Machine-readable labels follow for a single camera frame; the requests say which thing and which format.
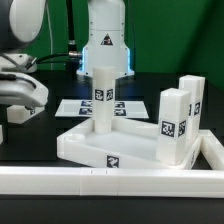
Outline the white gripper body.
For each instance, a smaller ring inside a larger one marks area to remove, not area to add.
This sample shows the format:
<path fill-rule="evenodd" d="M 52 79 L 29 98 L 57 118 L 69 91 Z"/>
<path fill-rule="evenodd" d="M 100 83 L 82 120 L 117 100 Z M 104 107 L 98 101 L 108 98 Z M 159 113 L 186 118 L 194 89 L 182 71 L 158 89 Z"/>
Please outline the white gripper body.
<path fill-rule="evenodd" d="M 49 91 L 30 76 L 35 70 L 36 59 L 27 54 L 0 55 L 0 104 L 45 106 Z"/>

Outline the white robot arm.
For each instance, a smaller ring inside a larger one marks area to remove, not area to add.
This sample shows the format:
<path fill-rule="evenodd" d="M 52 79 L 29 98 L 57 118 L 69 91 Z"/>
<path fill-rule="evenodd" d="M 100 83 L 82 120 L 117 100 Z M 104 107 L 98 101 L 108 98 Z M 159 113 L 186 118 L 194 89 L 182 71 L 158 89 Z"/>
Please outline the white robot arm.
<path fill-rule="evenodd" d="M 91 77 L 99 66 L 113 66 L 116 77 L 131 76 L 130 50 L 124 41 L 123 0 L 87 0 L 89 39 L 79 54 L 77 74 Z M 46 0 L 0 0 L 0 57 L 26 48 L 40 33 Z M 43 107 L 47 87 L 23 72 L 4 72 L 0 63 L 0 104 Z"/>

